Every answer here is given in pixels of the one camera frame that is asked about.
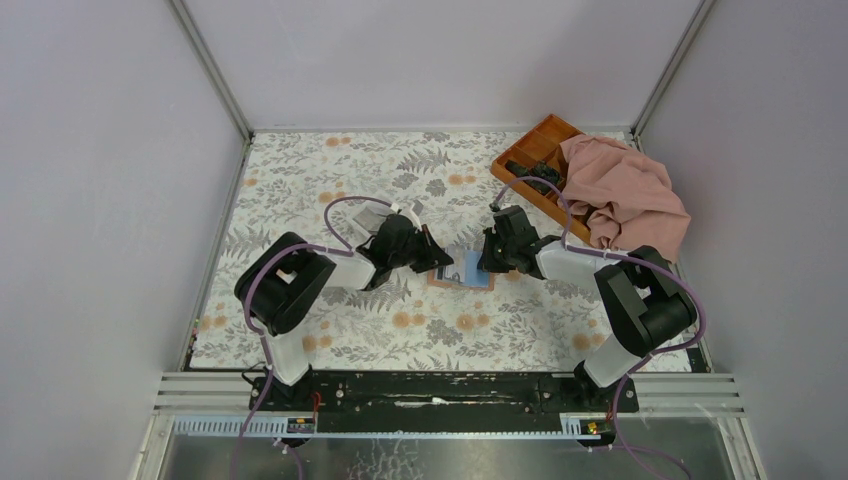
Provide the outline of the tan leather card holder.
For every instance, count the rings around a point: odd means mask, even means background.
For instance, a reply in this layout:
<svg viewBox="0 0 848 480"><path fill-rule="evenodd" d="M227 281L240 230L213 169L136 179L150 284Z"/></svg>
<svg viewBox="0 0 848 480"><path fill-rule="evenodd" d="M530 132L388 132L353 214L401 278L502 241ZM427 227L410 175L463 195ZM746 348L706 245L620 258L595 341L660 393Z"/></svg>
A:
<svg viewBox="0 0 848 480"><path fill-rule="evenodd" d="M431 286L475 291L493 291L495 275L479 268L482 252L462 246L446 248L453 263L430 271L427 283Z"/></svg>

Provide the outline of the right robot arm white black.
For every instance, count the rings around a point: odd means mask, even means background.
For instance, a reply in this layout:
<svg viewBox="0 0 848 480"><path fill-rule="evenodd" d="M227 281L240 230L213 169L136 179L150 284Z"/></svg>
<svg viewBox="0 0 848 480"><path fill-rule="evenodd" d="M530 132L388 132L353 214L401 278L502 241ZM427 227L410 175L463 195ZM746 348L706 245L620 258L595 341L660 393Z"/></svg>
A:
<svg viewBox="0 0 848 480"><path fill-rule="evenodd" d="M575 368L573 396L583 410L601 410L613 398L612 385L702 319L691 288L655 248L615 253L579 247L540 236L519 206L491 208L494 224L484 231L480 269L571 282L600 296L612 333Z"/></svg>

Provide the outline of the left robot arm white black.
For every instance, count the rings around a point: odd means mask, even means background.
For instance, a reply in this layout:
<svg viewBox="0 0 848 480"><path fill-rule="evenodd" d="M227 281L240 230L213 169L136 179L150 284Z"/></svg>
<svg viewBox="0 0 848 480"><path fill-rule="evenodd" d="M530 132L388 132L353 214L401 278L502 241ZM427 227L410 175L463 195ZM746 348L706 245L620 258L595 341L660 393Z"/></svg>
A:
<svg viewBox="0 0 848 480"><path fill-rule="evenodd" d="M309 401L311 387L303 377L310 360L295 330L325 288L371 291L396 269L424 273L452 264L427 226L401 214L388 215L352 251L310 244L294 232L283 234L234 286L247 326L260 336L276 379L272 398L288 411Z"/></svg>

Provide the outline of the white plastic card box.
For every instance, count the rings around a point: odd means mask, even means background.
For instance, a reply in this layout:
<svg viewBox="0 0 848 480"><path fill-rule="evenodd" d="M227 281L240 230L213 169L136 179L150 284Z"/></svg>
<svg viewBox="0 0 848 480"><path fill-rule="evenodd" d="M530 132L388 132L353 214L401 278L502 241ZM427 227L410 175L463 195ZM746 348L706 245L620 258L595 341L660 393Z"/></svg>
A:
<svg viewBox="0 0 848 480"><path fill-rule="evenodd" d="M355 232L356 247L377 242L378 247L400 247L420 230L405 216L395 214L390 205L374 199L364 200L347 218Z"/></svg>

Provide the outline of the dark green items in tray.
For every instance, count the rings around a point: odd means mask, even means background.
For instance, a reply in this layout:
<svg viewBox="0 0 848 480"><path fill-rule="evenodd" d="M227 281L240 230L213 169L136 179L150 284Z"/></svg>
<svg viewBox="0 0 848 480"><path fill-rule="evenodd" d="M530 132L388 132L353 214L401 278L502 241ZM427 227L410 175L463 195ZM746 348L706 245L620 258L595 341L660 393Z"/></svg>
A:
<svg viewBox="0 0 848 480"><path fill-rule="evenodd" d="M528 168L515 161L507 161L505 168L516 177L529 177L526 183L542 195L547 195L562 179L561 174L544 162Z"/></svg>

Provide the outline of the orange wooden tray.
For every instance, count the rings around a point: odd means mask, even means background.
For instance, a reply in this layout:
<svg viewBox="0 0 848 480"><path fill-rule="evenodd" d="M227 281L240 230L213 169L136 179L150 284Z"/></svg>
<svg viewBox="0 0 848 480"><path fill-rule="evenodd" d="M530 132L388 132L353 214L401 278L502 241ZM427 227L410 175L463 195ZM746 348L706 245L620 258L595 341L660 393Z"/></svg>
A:
<svg viewBox="0 0 848 480"><path fill-rule="evenodd" d="M528 182L516 182L511 189L529 201L541 212L562 227L567 224L567 212L560 206L557 192L566 185L568 163L565 160L562 142L582 131L555 114L545 117L539 124L524 134L512 146L495 158L490 172L504 184L518 178L515 166L530 171L534 167L546 166L559 174L556 188L549 187L545 193L536 190Z"/></svg>

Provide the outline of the pink cloth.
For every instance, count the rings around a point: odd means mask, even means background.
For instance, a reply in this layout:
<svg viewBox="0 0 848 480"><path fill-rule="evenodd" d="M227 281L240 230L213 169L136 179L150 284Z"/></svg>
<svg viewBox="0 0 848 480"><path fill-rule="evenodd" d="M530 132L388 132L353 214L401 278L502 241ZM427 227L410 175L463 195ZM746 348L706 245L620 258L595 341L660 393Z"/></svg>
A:
<svg viewBox="0 0 848 480"><path fill-rule="evenodd" d="M655 248L676 262L691 216L666 167L609 137L576 135L560 143L567 163L562 190L599 249Z"/></svg>

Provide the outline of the floral table mat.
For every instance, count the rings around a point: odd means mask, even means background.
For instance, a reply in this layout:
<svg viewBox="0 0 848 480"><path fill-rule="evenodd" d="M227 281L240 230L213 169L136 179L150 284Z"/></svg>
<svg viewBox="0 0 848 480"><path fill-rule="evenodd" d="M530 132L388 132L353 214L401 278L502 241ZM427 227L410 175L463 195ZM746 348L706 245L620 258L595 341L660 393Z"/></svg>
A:
<svg viewBox="0 0 848 480"><path fill-rule="evenodd" d="M350 225L364 196L419 201L443 247L480 249L500 190L492 161L515 132L259 133L198 319L192 369L264 358L233 293L286 232L335 248L362 242ZM491 290L436 286L396 270L371 292L322 292L295 336L321 369L569 371L610 336L597 294L511 272Z"/></svg>

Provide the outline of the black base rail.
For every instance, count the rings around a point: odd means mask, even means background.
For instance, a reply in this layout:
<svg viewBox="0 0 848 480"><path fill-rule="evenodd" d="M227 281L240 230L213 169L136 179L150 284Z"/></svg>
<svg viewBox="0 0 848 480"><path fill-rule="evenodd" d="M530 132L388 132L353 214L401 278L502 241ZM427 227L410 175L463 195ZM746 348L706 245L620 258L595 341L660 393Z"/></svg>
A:
<svg viewBox="0 0 848 480"><path fill-rule="evenodd" d="M633 381L596 388L570 373L309 370L288 386L262 373L249 405L304 412L320 433L552 433L562 417L636 413Z"/></svg>

